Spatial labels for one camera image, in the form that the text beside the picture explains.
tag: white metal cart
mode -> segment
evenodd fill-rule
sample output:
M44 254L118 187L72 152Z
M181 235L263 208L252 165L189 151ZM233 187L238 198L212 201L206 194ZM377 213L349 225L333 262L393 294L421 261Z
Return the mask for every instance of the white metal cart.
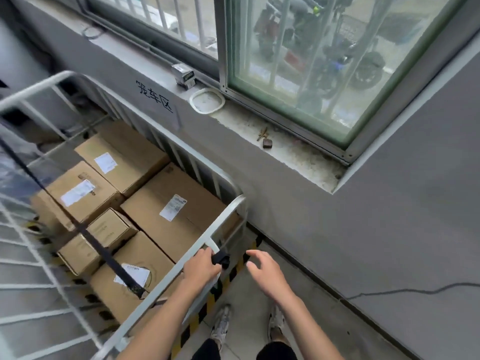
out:
M79 111L57 87L58 83L66 79L77 81L87 93L89 93L89 97L103 108L107 114L99 113L99 109L96 110L96 113L92 113L92 111L89 111L88 113ZM207 188L227 205L219 217L215 219L210 227L208 227L195 244L193 244L185 255L183 255L183 257L177 262L173 269L141 302L128 319L111 335L109 333L99 333L92 327L91 323L85 317L83 312L85 307L79 307L76 305L74 301L72 301L70 295L70 291L85 287L85 283L80 285L65 284L59 279L58 273L55 272L55 267L52 267L48 263L49 255L48 253L45 254L45 247L39 245L38 241L35 241L36 237L43 237L42 232L28 228L25 225L35 216L35 213L28 204L28 196L33 193L30 192L30 190L33 189L33 182L29 181L27 175L25 175L19 167L7 164L5 161L0 163L0 172L3 171L0 176L0 214L2 215L3 220L3 222L0 222L0 229L3 229L0 230L2 233L0 235L0 253L8 253L9 251L4 250L3 248L6 246L9 248L13 246L15 248L19 247L27 250L33 257L33 260L26 261L0 255L0 266L1 268L6 268L6 270L0 269L0 277L2 276L3 271L4 273L13 273L10 278L20 278L20 276L15 275L16 270L25 267L36 267L42 269L48 278L46 282L28 284L15 282L14 279L10 279L11 282L8 283L4 283L4 280L0 281L0 295L4 293L4 291L16 291L15 293L20 300L23 296L25 298L29 297L29 293L31 293L30 291L32 290L57 290L59 296L66 303L66 308L63 309L40 312L34 311L9 316L0 315L0 330L4 325L13 325L24 322L29 323L31 321L38 321L39 319L69 314L75 318L75 321L77 322L76 325L81 326L86 333L83 336L56 343L55 345L37 349L36 351L28 354L21 354L19 356L15 353L16 351L12 349L12 344L9 343L8 339L6 339L5 336L2 336L2 333L0 332L0 359L50 359L54 354L60 354L62 351L70 347L88 341L92 341L98 349L93 359L105 359L109 355L115 356L117 351L121 351L126 346L128 343L126 336L129 330L154 304L173 279L177 277L185 262L202 246L208 245L212 247L214 252L218 252L219 243L221 243L222 246L227 246L229 243L233 242L231 240L233 237L243 235L247 218L247 202L240 188L233 182L231 177L217 165L170 133L151 117L125 101L122 97L118 96L114 91L90 77L71 71L60 72L1 100L0 114L11 108L25 104L30 97L36 94L41 94L48 89L53 89L53 91L62 97L63 101L70 108L78 113L79 127L76 128L75 133L67 134L65 131L60 130L52 124L47 116L43 116L38 111L32 111L32 117L34 120L37 120L44 126L48 126L51 131L55 132L58 137L63 139L63 142L55 148L43 153L38 149L35 149L35 147L32 149L31 143L20 138L17 134L6 127L2 126L1 129L2 135L8 136L9 141L15 142L15 146L28 146L33 150L32 154L37 158L30 158L28 167L35 173L46 172L48 175L45 178L47 183L48 180L51 181L52 179L57 178L64 171L77 163L73 153L71 153L67 159L62 158L62 153L63 156L65 156L65 151L68 151L69 149L72 150L76 145L81 143L82 137L85 133L94 133L95 126L102 123L105 119L121 119L140 132L148 140L156 144L160 149L168 153L172 162L175 162L182 170L189 173L199 184ZM234 212L239 214L242 218L241 223L237 225L231 236L220 237L220 226ZM199 306L201 306L206 300L207 294L212 289L213 285L215 285L214 282L204 288L201 295L195 300L194 304L189 309L184 322L193 311L199 308Z

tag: pant leg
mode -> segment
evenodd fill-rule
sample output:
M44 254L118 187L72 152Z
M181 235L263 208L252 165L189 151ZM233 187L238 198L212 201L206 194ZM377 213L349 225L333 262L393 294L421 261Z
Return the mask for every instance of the pant leg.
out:
M293 349L283 342L273 341L266 344L257 355L257 360L297 360Z
M220 351L217 343L208 338L195 352L191 360L220 360Z

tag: shoe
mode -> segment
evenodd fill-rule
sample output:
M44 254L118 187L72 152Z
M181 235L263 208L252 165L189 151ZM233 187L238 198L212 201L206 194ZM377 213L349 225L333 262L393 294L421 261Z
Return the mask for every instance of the shoe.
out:
M270 318L268 320L268 329L267 329L267 338L269 342L272 342L272 328L278 328L281 333L283 333L283 328L285 327L285 316L283 315L280 308L273 304L270 309Z
M216 340L220 344L219 351L222 350L227 332L229 330L229 323L231 317L231 305L225 304L217 313L215 318L215 324L213 325L210 338Z

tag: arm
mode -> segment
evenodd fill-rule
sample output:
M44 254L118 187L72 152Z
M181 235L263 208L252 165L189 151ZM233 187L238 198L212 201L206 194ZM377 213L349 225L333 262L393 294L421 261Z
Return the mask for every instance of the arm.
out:
M211 248L200 249L183 266L184 278L158 313L129 343L118 360L166 360L188 309L207 283L222 270L212 264Z
M248 250L247 254L260 261L260 269L253 262L247 262L248 271L260 289L282 309L303 357L306 360L344 360L303 301L293 293L270 254L260 250Z

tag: window glass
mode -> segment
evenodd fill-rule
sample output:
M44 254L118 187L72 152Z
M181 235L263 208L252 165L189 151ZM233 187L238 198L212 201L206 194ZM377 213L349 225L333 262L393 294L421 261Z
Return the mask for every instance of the window glass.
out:
M100 0L218 58L213 0Z
M226 0L228 87L346 148L461 1Z

